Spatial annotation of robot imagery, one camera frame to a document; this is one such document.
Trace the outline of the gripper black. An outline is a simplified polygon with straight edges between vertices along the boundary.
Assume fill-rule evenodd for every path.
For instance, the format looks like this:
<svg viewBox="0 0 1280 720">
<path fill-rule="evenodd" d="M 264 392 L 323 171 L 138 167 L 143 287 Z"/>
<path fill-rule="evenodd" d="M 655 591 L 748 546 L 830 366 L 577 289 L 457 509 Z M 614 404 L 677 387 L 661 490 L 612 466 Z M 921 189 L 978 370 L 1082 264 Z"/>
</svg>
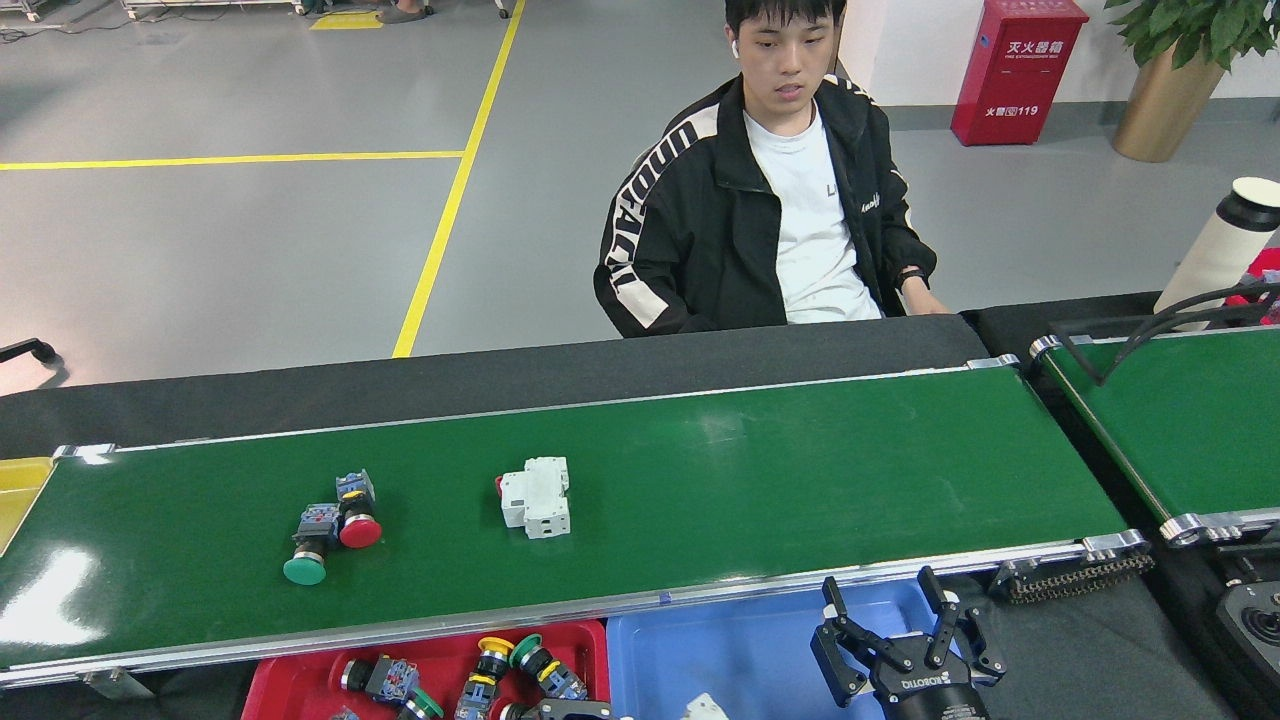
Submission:
<svg viewBox="0 0 1280 720">
<path fill-rule="evenodd" d="M 988 614 L 945 589 L 932 568 L 920 569 L 918 584 L 936 624 L 924 661 L 914 661 L 906 671 L 906 655 L 891 641 L 855 623 L 836 579 L 824 578 L 826 620 L 814 630 L 810 648 L 833 701 L 849 706 L 870 679 L 887 719 L 988 719 L 988 708 L 972 678 L 995 685 L 1007 669 L 998 648 L 986 637 Z M 945 662 L 956 629 L 968 642 L 966 662 Z"/>
</svg>

